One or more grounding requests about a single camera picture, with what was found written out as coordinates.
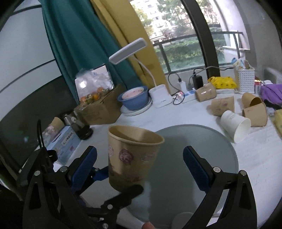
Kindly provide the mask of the brown patterned cup back-left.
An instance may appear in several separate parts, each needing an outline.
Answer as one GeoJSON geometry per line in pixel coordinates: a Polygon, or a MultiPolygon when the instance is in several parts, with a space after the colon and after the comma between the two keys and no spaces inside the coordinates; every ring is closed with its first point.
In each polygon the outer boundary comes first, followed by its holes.
{"type": "Polygon", "coordinates": [[[206,101],[206,100],[216,98],[217,93],[216,93],[216,89],[213,86],[213,84],[207,83],[203,87],[201,87],[201,88],[199,88],[195,91],[195,96],[196,96],[196,99],[199,102],[203,102],[203,101],[206,101]]]}

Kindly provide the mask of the plain brown cup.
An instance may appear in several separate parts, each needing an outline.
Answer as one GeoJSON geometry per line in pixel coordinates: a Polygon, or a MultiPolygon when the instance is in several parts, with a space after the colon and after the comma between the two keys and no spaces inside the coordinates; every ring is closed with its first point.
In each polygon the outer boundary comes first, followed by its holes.
{"type": "Polygon", "coordinates": [[[248,108],[248,107],[255,106],[255,105],[262,103],[262,100],[260,99],[260,97],[257,97],[249,92],[245,92],[242,95],[241,99],[242,99],[244,108],[248,108]]]}
{"type": "Polygon", "coordinates": [[[261,127],[267,125],[268,114],[266,105],[264,103],[243,109],[242,115],[250,119],[252,127],[261,127]]]}

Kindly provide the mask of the teal curtain left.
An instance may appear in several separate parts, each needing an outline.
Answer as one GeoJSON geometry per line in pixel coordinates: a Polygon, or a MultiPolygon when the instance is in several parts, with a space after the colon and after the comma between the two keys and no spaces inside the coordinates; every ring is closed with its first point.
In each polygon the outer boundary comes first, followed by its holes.
{"type": "Polygon", "coordinates": [[[120,45],[102,24],[90,1],[45,0],[40,3],[52,52],[75,101],[79,101],[76,75],[103,64],[114,84],[123,84],[127,89],[142,85],[129,61],[118,65],[109,62],[120,45]]]}

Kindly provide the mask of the blue tissue box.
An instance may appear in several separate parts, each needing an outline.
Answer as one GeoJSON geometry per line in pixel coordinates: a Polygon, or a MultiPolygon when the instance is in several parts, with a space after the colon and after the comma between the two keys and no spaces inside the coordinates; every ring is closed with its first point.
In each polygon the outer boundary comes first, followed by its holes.
{"type": "Polygon", "coordinates": [[[75,149],[80,144],[81,139],[71,126],[65,126],[55,139],[49,143],[47,150],[55,150],[57,153],[57,161],[61,165],[65,165],[75,149]]]}

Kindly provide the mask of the plain brown cup front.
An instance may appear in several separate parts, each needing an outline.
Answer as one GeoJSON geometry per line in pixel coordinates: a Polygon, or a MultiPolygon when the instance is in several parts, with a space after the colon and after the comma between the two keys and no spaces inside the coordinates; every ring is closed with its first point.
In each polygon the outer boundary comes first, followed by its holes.
{"type": "Polygon", "coordinates": [[[252,127],[261,127],[267,125],[268,114],[266,105],[264,103],[243,109],[242,115],[250,119],[252,127]]]}

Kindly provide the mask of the black power adapter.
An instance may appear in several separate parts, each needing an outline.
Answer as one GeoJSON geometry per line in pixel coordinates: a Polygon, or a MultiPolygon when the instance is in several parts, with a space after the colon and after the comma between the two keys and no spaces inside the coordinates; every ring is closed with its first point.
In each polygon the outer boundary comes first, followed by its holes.
{"type": "Polygon", "coordinates": [[[192,77],[192,80],[193,80],[193,85],[194,85],[195,90],[203,87],[204,83],[203,83],[202,76],[196,74],[192,77]]]}

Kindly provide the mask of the outdoor white ac unit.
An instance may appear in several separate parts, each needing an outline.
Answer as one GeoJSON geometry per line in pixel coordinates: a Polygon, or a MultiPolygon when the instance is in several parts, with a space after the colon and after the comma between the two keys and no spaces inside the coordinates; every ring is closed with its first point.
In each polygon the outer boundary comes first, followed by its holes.
{"type": "Polygon", "coordinates": [[[272,83],[275,84],[282,84],[282,73],[276,69],[265,67],[264,79],[270,80],[272,83]]]}

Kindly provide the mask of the purple cloth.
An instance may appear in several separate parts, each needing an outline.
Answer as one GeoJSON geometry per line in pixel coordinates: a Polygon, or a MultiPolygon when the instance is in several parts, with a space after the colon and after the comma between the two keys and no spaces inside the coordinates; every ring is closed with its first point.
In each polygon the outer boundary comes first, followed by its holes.
{"type": "Polygon", "coordinates": [[[281,84],[267,84],[260,89],[260,97],[263,101],[267,100],[271,104],[281,106],[282,99],[282,85],[281,84]]]}

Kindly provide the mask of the blue bowl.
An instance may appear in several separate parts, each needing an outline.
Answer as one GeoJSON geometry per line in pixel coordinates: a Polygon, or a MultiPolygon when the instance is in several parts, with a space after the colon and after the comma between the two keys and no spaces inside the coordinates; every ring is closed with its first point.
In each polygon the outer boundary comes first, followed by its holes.
{"type": "Polygon", "coordinates": [[[145,105],[147,105],[147,103],[149,102],[148,87],[147,86],[140,86],[140,87],[144,88],[144,92],[142,92],[138,96],[123,100],[121,97],[122,94],[124,93],[123,92],[118,96],[117,100],[131,111],[136,111],[145,107],[145,105]]]}

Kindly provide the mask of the white plastic basket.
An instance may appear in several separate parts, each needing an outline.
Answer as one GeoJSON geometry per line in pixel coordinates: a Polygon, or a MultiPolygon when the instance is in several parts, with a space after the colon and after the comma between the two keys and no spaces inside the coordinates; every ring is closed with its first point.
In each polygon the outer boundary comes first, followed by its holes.
{"type": "Polygon", "coordinates": [[[250,66],[249,69],[234,67],[235,83],[237,92],[243,94],[255,92],[255,69],[250,66]]]}

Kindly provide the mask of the white power strip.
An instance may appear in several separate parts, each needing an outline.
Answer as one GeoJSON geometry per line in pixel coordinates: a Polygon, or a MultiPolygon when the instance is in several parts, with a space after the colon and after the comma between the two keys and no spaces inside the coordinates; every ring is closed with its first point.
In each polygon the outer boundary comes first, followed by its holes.
{"type": "Polygon", "coordinates": [[[181,104],[181,103],[190,102],[195,99],[196,99],[196,96],[195,96],[194,89],[191,91],[188,91],[186,94],[184,94],[182,91],[179,91],[176,93],[175,102],[176,104],[181,104]]]}

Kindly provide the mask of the yellow curtain left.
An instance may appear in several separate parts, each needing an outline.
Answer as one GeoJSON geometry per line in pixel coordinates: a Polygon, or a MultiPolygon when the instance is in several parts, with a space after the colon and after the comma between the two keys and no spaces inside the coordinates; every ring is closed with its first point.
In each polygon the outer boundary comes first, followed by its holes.
{"type": "Polygon", "coordinates": [[[135,54],[136,59],[129,58],[129,61],[143,84],[149,88],[164,84],[169,89],[154,47],[130,2],[96,0],[91,1],[91,4],[98,18],[121,47],[138,38],[145,39],[147,46],[135,54]]]}

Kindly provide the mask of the plastic bag of fruit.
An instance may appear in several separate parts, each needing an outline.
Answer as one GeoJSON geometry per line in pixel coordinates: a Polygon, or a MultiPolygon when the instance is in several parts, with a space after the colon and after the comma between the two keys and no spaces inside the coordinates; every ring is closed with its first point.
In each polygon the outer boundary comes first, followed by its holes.
{"type": "Polygon", "coordinates": [[[75,86],[80,103],[92,103],[114,89],[110,72],[105,66],[99,69],[82,70],[75,76],[75,86]]]}

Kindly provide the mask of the plain brown cup back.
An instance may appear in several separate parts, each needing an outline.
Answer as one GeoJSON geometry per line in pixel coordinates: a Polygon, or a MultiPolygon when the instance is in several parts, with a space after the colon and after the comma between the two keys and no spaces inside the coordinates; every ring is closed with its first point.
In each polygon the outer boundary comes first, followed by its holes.
{"type": "Polygon", "coordinates": [[[245,92],[242,95],[241,99],[242,99],[244,108],[248,108],[248,107],[255,106],[255,105],[262,103],[262,100],[260,99],[260,97],[257,97],[249,92],[245,92]]]}

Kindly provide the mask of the cardboard box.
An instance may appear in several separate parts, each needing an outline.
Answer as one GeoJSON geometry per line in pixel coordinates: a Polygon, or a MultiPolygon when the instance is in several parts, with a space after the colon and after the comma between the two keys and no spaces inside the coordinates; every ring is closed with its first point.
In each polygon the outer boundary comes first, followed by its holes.
{"type": "Polygon", "coordinates": [[[118,101],[118,96],[125,92],[123,84],[117,85],[110,93],[100,100],[88,104],[80,104],[74,109],[77,117],[87,125],[104,125],[115,123],[121,115],[122,103],[118,101]]]}

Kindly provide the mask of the brown patterned paper cup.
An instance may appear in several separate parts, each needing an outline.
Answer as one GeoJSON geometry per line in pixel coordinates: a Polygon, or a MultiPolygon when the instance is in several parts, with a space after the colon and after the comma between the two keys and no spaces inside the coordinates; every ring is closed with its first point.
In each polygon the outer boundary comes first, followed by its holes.
{"type": "Polygon", "coordinates": [[[143,185],[165,139],[150,130],[113,125],[108,128],[109,183],[122,192],[143,185]]]}

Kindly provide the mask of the white charger plug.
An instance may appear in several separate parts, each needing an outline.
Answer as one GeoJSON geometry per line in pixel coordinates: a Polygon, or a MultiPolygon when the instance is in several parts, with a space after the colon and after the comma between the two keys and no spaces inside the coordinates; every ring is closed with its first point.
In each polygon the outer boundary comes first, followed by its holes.
{"type": "Polygon", "coordinates": [[[181,91],[182,91],[184,94],[187,94],[186,83],[185,83],[181,78],[178,78],[178,84],[179,84],[179,86],[180,86],[181,91]]]}

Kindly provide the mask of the brown patterned cup front-left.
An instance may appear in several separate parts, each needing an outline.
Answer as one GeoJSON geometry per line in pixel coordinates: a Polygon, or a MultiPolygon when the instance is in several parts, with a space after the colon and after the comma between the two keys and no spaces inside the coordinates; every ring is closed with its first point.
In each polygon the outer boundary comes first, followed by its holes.
{"type": "Polygon", "coordinates": [[[211,113],[215,116],[221,116],[227,110],[234,112],[235,104],[234,97],[226,97],[220,99],[213,99],[211,101],[211,113]]]}

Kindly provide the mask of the yellow snack bag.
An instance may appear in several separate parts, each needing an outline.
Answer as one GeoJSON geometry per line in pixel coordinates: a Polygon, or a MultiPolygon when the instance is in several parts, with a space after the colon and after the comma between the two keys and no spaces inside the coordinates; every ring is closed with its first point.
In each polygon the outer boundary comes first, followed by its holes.
{"type": "Polygon", "coordinates": [[[216,89],[236,89],[237,88],[237,84],[229,76],[227,77],[213,76],[208,79],[208,82],[210,82],[216,89]]]}

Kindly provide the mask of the yellow tissue pack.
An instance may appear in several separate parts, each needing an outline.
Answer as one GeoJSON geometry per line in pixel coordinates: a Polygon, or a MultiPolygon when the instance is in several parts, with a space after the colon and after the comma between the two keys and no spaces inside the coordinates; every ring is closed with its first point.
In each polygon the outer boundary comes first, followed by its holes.
{"type": "Polygon", "coordinates": [[[280,136],[282,136],[282,109],[276,110],[274,112],[274,125],[280,136]]]}

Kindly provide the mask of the round grey mat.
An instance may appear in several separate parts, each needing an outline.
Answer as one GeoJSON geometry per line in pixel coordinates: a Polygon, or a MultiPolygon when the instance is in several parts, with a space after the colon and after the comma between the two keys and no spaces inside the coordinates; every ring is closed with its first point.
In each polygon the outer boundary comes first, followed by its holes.
{"type": "Polygon", "coordinates": [[[183,150],[191,146],[212,167],[238,173],[238,158],[230,141],[203,125],[175,125],[157,131],[165,142],[144,183],[144,192],[128,206],[137,219],[157,228],[170,228],[180,213],[194,213],[205,192],[194,180],[193,163],[185,163],[183,150]]]}

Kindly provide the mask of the black window frame post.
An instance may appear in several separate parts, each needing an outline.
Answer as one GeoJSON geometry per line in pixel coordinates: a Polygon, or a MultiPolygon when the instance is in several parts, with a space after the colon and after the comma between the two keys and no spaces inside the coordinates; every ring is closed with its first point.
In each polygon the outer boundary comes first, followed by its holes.
{"type": "Polygon", "coordinates": [[[220,76],[218,58],[212,34],[197,1],[183,0],[181,2],[198,37],[205,66],[206,68],[210,67],[206,69],[207,77],[220,76]]]}

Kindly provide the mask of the white paper cup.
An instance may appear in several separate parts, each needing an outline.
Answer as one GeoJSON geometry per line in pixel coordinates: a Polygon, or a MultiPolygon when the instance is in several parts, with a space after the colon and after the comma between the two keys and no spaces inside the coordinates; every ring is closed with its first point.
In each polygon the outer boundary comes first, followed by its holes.
{"type": "Polygon", "coordinates": [[[251,120],[227,110],[222,114],[220,124],[230,135],[234,143],[239,143],[248,135],[251,120]]]}

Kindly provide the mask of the pink bowl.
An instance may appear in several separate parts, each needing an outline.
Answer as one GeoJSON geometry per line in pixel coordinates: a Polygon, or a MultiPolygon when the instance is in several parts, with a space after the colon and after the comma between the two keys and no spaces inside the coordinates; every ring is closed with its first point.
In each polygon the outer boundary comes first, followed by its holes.
{"type": "Polygon", "coordinates": [[[130,99],[133,98],[135,96],[138,96],[139,94],[141,94],[142,92],[144,92],[144,88],[143,87],[136,87],[136,88],[132,88],[128,91],[126,91],[125,93],[122,94],[122,99],[130,99]]]}

